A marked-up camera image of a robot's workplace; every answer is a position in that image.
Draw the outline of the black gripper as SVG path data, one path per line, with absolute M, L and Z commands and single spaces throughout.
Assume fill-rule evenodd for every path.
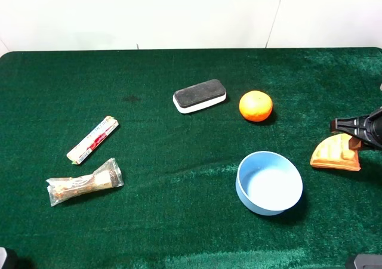
M 366 116 L 335 118 L 330 122 L 330 131 L 352 136 L 351 150 L 381 150 L 381 107 Z

